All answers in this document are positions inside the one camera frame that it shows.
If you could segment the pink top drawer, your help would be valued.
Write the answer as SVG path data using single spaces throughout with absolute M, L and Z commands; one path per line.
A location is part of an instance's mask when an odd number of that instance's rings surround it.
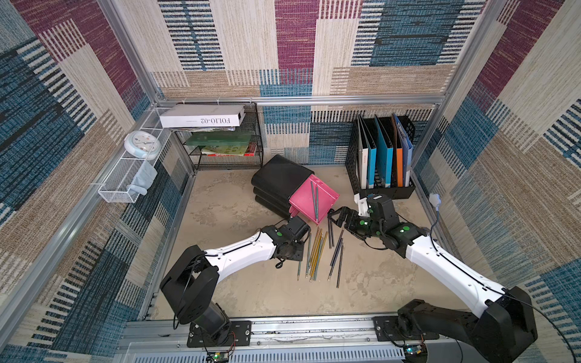
M 327 216 L 328 211 L 334 206 L 340 195 L 315 175 L 310 175 L 308 179 L 290 197 L 289 203 L 291 208 L 289 212 L 292 216 L 297 216 L 299 213 L 302 213 L 305 217 L 315 222 L 313 217 L 313 202 L 310 180 L 313 180 L 314 184 L 318 186 L 319 190 L 320 223 Z

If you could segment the dark blue pencil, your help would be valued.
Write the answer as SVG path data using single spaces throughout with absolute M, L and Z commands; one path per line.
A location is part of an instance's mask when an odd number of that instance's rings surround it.
M 340 237 L 340 238 L 339 238 L 339 242 L 337 242 L 337 246 L 336 246 L 336 248 L 335 248 L 335 251 L 334 251 L 333 257 L 332 257 L 332 259 L 331 259 L 331 265 L 330 265 L 330 266 L 331 266 L 331 270 L 334 268 L 334 265 L 335 265 L 335 263 L 336 263 L 336 261 L 337 261 L 337 258 L 338 258 L 338 256 L 339 256 L 339 254 L 340 254 L 340 250 L 341 250 L 341 248 L 342 248 L 342 245 L 343 245 L 343 238 L 342 238 L 342 237 Z
M 334 254 L 333 254 L 332 258 L 331 258 L 330 271 L 329 271 L 329 274 L 328 274 L 328 280 L 329 281 L 331 280 L 331 276 L 333 275 L 334 267 L 336 265 L 337 259 L 338 259 L 339 254 L 340 254 L 340 250 L 341 250 L 342 243 L 343 243 L 343 233 L 344 233 L 344 230 L 342 229 L 341 232 L 340 232 L 339 240 L 337 242 L 337 246 L 334 249 Z
M 339 265 L 338 265 L 338 270 L 337 270 L 337 282 L 336 282 L 336 288 L 338 289 L 340 287 L 340 278 L 341 278 L 341 273 L 342 273 L 342 266 L 343 266 L 343 252 L 344 252 L 344 243 L 341 244 L 341 248 L 340 248 L 340 254 L 339 254 Z

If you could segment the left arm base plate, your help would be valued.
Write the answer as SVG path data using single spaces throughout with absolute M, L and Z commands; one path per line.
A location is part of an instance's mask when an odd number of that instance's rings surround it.
M 216 333 L 210 334 L 195 323 L 190 324 L 187 348 L 213 348 L 249 346 L 251 343 L 252 321 L 230 321 Z

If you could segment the black pink drawer unit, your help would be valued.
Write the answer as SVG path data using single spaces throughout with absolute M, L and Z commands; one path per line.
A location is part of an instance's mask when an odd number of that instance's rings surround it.
M 276 155 L 251 179 L 255 200 L 283 218 L 294 217 L 289 212 L 289 200 L 310 175 L 316 174 L 305 166 Z

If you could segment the white folio box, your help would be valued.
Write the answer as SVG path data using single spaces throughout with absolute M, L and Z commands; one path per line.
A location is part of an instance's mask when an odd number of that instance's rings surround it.
M 178 104 L 160 115 L 164 128 L 236 127 L 245 117 L 242 105 Z

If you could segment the dark blue binder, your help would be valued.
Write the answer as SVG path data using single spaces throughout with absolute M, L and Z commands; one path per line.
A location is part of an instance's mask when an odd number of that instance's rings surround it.
M 403 181 L 404 186 L 409 187 L 411 178 L 411 163 L 413 156 L 413 144 L 407 131 L 404 128 L 403 123 L 400 121 L 398 116 L 395 116 L 396 126 L 398 128 L 399 139 L 402 144 L 402 156 L 403 156 Z

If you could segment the light blue binder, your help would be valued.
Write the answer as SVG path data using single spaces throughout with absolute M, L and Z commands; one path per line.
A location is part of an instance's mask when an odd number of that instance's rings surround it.
M 375 125 L 378 131 L 377 169 L 384 187 L 390 188 L 392 182 L 393 144 L 382 120 L 375 115 Z
M 377 146 L 375 139 L 371 130 L 369 128 L 369 123 L 365 119 L 362 120 L 364 139 L 366 140 L 366 146 L 368 149 L 368 189 L 373 189 L 375 187 L 375 168 L 376 168 L 376 155 Z

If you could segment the light blue cloth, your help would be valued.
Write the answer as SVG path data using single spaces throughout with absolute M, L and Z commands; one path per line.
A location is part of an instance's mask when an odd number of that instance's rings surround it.
M 145 161 L 139 167 L 131 183 L 127 186 L 127 192 L 132 198 L 146 195 L 157 177 L 157 170 Z

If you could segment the orange binder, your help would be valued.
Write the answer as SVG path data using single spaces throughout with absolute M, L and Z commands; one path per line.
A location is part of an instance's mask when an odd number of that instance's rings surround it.
M 403 150 L 402 138 L 399 135 L 398 119 L 396 114 L 391 115 L 393 131 L 394 131 L 394 148 L 396 151 L 396 180 L 399 188 L 404 186 L 404 166 L 403 166 Z

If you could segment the black plastic file organizer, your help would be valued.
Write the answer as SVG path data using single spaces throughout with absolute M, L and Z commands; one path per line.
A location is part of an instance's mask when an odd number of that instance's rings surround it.
M 365 198 L 383 194 L 393 200 L 411 197 L 415 125 L 407 116 L 353 121 L 345 166 L 355 195 Z

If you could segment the green book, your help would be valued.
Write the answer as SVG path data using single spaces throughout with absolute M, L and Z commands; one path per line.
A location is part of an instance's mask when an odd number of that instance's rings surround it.
M 196 132 L 186 141 L 188 146 L 247 146 L 253 136 L 252 132 Z

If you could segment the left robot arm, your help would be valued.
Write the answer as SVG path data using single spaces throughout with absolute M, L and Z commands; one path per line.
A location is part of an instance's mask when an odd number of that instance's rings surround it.
M 213 302 L 216 286 L 228 276 L 255 263 L 276 260 L 280 269 L 287 261 L 300 262 L 311 228 L 300 217 L 283 225 L 267 225 L 248 238 L 217 249 L 190 246 L 160 283 L 174 322 L 190 325 L 189 346 L 230 346 L 242 337 L 225 311 Z

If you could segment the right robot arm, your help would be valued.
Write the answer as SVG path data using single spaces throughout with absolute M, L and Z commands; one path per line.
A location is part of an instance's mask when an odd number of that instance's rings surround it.
M 467 267 L 440 247 L 426 228 L 401 221 L 389 197 L 371 195 L 365 204 L 365 216 L 341 207 L 329 210 L 328 218 L 361 241 L 380 239 L 381 250 L 421 267 L 468 307 L 454 310 L 414 299 L 398 310 L 388 328 L 404 340 L 431 333 L 461 341 L 488 362 L 513 362 L 537 341 L 533 306 L 525 291 L 503 287 Z

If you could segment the white round clock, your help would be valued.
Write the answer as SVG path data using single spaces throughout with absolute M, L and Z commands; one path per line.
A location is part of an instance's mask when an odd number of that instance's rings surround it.
M 130 155 L 143 160 L 156 159 L 162 150 L 157 137 L 142 130 L 128 134 L 123 146 Z

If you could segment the yellow pencil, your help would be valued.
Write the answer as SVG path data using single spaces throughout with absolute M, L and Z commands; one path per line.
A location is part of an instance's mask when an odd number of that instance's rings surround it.
M 310 270 L 309 270 L 309 281 L 312 281 L 315 274 L 315 268 L 317 264 L 317 260 L 319 257 L 319 245 L 322 239 L 322 231 L 321 228 L 317 228 L 316 239 L 313 246 L 313 250 L 311 253 L 311 260 L 310 260 Z
M 319 240 L 319 246 L 318 246 L 317 253 L 316 253 L 314 267 L 312 268 L 311 281 L 316 281 L 317 274 L 318 274 L 318 268 L 320 265 L 320 260 L 322 258 L 322 252 L 323 252 L 324 247 L 326 245 L 327 238 L 328 238 L 328 233 L 326 232 L 325 234 L 322 234 L 322 237 Z

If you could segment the black pencil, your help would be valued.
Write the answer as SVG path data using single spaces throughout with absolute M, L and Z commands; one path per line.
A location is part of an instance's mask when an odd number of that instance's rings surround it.
M 328 239 L 329 239 L 329 248 L 332 249 L 334 247 L 334 233 L 333 233 L 333 222 L 331 218 L 328 218 Z
M 332 221 L 329 215 L 327 216 L 327 222 L 328 222 L 328 247 L 329 249 L 332 249 L 334 246 L 334 242 L 333 242 Z

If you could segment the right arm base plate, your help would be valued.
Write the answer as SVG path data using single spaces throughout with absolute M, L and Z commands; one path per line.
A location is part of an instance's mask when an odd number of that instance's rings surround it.
M 372 318 L 377 340 L 380 342 L 403 342 L 408 340 L 439 340 L 440 335 L 423 332 L 408 319 L 396 315 Z

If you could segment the black mesh shelf rack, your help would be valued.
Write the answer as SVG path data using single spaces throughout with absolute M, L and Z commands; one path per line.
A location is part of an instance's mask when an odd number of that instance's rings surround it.
M 258 107 L 245 104 L 239 126 L 177 129 L 194 171 L 259 169 L 264 150 Z

